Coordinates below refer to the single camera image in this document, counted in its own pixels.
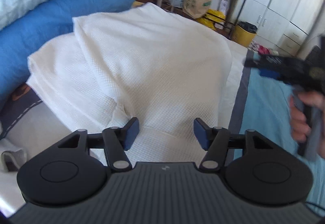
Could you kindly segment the person's right hand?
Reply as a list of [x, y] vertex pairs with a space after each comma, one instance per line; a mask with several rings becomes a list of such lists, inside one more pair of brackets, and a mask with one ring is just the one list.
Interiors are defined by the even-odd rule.
[[[324, 121], [324, 95], [316, 92], [300, 92], [298, 98], [308, 106], [316, 107], [322, 111]], [[290, 106], [290, 125], [291, 137], [293, 140], [304, 143], [311, 133], [311, 128], [307, 124], [306, 116], [300, 111], [294, 103], [294, 97], [291, 96], [289, 100]]]

